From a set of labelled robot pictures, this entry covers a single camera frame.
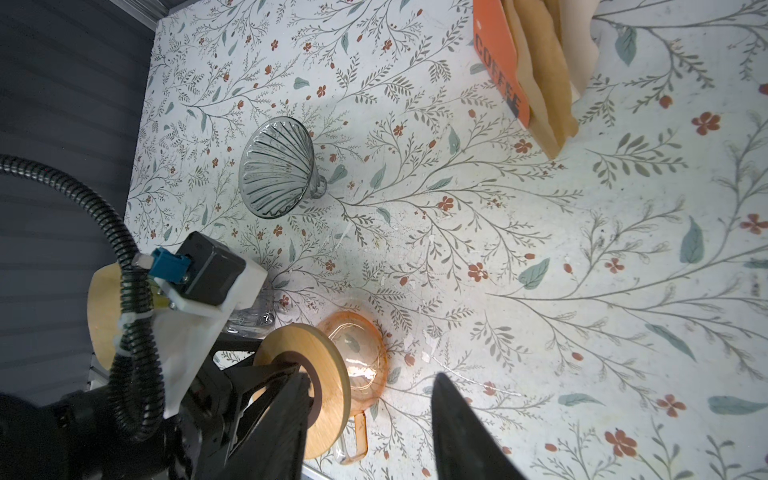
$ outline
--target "dark gray wall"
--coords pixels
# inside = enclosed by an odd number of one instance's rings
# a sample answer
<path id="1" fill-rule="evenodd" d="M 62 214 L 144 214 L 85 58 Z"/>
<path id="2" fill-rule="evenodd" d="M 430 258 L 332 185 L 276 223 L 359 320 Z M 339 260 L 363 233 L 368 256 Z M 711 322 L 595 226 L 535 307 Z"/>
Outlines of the dark gray wall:
<path id="1" fill-rule="evenodd" d="M 105 0 L 3 2 L 0 151 L 61 168 L 124 213 L 153 37 Z M 0 391 L 45 404 L 85 386 L 88 285 L 113 262 L 69 199 L 0 176 Z"/>

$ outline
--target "round wooden lid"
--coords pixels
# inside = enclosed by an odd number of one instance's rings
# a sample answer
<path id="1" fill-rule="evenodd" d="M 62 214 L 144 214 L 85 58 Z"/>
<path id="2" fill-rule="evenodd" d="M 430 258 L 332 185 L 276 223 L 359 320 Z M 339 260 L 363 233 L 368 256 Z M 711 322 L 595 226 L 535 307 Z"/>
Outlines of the round wooden lid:
<path id="1" fill-rule="evenodd" d="M 327 452 L 341 435 L 352 401 L 344 359 L 327 336 L 313 326 L 292 323 L 262 341 L 254 365 L 296 362 L 313 381 L 315 394 L 306 432 L 306 460 Z"/>

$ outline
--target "floral tablecloth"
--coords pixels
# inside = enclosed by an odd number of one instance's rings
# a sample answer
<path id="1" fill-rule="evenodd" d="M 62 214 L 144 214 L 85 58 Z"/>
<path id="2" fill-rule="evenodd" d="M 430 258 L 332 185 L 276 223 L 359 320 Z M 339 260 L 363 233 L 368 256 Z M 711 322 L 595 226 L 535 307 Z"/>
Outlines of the floral tablecloth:
<path id="1" fill-rule="evenodd" d="M 548 161 L 470 0 L 220 0 L 157 30 L 126 218 L 258 260 L 280 324 L 376 320 L 389 388 L 334 478 L 435 475 L 447 372 L 529 478 L 768 478 L 767 0 L 603 0 Z M 289 115 L 328 193 L 259 220 L 237 169 Z"/>

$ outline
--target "blue connector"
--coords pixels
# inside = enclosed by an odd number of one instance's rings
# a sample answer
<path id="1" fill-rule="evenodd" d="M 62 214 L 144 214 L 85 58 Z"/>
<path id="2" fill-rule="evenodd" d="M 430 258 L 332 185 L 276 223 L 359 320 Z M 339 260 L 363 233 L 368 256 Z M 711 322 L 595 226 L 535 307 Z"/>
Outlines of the blue connector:
<path id="1" fill-rule="evenodd" d="M 173 255 L 164 248 L 157 248 L 152 252 L 154 262 L 149 270 L 150 276 L 156 276 L 171 283 L 182 283 L 184 274 L 192 260 L 187 257 Z"/>

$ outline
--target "orange box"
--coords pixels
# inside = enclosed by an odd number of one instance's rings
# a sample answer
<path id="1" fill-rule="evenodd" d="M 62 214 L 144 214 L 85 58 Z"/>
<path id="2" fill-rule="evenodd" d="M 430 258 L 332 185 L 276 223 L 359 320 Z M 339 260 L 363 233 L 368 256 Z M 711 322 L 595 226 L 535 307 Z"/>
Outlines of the orange box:
<path id="1" fill-rule="evenodd" d="M 518 51 L 500 0 L 474 1 L 475 51 L 520 123 L 528 128 L 531 108 L 518 83 Z"/>

